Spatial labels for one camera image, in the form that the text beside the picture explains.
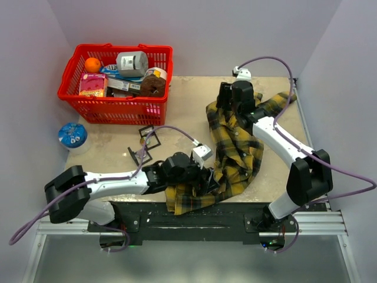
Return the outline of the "yellow plaid shirt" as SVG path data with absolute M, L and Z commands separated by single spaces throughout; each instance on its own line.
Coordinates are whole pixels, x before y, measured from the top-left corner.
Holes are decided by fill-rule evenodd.
M 216 146 L 214 179 L 220 187 L 203 196 L 194 194 L 191 185 L 170 186 L 165 190 L 169 212 L 182 215 L 237 196 L 259 173 L 264 144 L 243 130 L 231 111 L 212 102 L 206 107 L 212 141 Z

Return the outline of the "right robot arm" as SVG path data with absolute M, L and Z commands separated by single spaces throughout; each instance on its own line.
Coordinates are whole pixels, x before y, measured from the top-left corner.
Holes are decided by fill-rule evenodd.
M 333 189 L 329 155 L 315 151 L 295 140 L 278 124 L 267 110 L 256 105 L 251 82 L 222 82 L 217 107 L 231 110 L 240 127 L 268 145 L 287 165 L 289 176 L 286 191 L 263 208 L 254 224 L 259 231 L 277 231 L 289 215 Z

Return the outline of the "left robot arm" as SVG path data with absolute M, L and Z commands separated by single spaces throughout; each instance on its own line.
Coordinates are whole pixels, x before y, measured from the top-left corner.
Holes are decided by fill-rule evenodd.
M 101 198 L 149 195 L 175 185 L 189 185 L 197 196 L 219 188 L 212 168 L 204 167 L 201 159 L 193 155 L 177 152 L 131 172 L 99 174 L 85 172 L 80 165 L 72 166 L 47 183 L 44 191 L 51 223 L 78 218 L 116 231 L 121 227 L 122 217 Z

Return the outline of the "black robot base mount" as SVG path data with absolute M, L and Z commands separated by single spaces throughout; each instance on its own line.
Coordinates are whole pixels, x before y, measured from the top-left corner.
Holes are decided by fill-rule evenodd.
M 275 224 L 266 231 L 255 227 L 265 203 L 222 202 L 204 209 L 176 216 L 162 202 L 113 202 L 117 221 L 114 228 L 124 226 L 131 245 L 145 241 L 242 242 L 258 245 L 295 233 L 292 218 Z

